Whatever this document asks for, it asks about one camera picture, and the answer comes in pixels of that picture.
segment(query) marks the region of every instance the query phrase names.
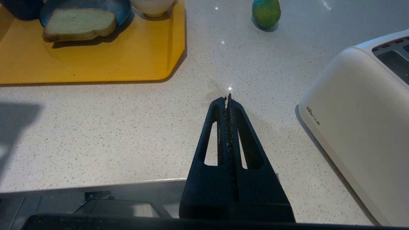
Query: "countertop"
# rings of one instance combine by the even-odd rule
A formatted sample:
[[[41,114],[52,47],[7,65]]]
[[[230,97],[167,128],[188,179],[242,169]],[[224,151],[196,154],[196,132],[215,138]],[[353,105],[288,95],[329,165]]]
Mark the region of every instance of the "countertop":
[[[408,7],[282,0],[265,32],[250,0],[186,0],[187,56],[167,81],[0,88],[0,194],[185,178],[210,102],[231,93],[298,222],[371,224],[295,111],[344,48],[408,29]]]

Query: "toaster slot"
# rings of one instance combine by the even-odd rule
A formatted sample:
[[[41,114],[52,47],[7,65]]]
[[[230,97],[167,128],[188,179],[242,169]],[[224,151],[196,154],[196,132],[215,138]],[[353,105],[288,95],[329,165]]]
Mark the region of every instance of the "toaster slot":
[[[396,51],[388,51],[377,56],[378,59],[391,69],[398,77],[409,85],[409,61]]]

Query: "yellow tray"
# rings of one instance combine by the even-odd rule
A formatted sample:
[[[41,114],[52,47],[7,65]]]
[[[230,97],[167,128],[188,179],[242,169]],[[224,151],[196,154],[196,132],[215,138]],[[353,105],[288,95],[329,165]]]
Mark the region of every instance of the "yellow tray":
[[[0,84],[167,78],[185,50],[184,1],[169,16],[132,16],[108,37],[53,44],[38,20],[20,21],[0,5]]]

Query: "toaster logo text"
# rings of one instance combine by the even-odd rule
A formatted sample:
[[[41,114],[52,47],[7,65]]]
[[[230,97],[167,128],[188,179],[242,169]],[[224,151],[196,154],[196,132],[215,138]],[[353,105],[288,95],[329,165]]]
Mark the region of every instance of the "toaster logo text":
[[[312,109],[310,107],[307,106],[307,111],[310,113],[311,117],[314,119],[314,121],[317,123],[317,125],[319,125],[319,121],[317,120],[317,118],[314,116],[314,114],[312,114]]]

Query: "bread slice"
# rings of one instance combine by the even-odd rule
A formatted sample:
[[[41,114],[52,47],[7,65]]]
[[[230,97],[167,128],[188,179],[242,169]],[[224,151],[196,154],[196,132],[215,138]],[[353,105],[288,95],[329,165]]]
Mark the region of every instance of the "bread slice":
[[[91,40],[117,26],[115,14],[102,9],[56,9],[45,26],[45,42]]]

